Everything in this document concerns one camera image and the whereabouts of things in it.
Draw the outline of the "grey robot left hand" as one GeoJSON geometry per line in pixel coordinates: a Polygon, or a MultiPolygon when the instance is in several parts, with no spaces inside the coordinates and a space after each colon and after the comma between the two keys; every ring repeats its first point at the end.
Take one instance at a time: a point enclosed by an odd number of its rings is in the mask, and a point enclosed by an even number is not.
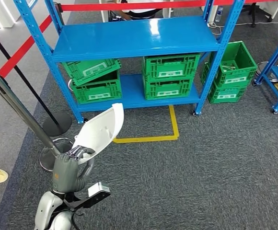
{"type": "Polygon", "coordinates": [[[58,155],[55,159],[52,173],[52,190],[57,194],[82,190],[88,183],[94,165],[94,155],[94,150],[79,145],[58,155]],[[80,175],[78,175],[81,159],[86,165],[80,175]]]}

